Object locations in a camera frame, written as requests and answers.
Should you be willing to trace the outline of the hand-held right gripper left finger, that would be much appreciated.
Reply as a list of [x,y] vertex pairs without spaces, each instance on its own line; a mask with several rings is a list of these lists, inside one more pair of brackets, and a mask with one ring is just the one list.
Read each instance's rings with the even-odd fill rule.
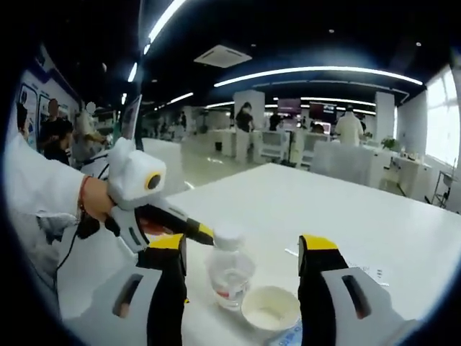
[[64,234],[64,324],[85,345],[181,345],[186,240],[153,237],[131,253],[120,238]]

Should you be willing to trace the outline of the person's left hand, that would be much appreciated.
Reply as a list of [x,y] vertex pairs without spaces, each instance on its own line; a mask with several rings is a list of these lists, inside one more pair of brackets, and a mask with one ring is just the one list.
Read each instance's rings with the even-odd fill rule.
[[85,176],[79,190],[80,211],[104,223],[111,209],[116,206],[108,194],[108,183]]

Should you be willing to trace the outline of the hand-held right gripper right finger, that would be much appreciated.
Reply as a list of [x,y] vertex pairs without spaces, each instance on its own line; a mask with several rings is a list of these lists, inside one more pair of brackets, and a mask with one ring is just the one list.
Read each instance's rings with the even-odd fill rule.
[[390,294],[349,267],[332,241],[300,236],[297,295],[303,345],[399,345],[419,326],[392,307]]

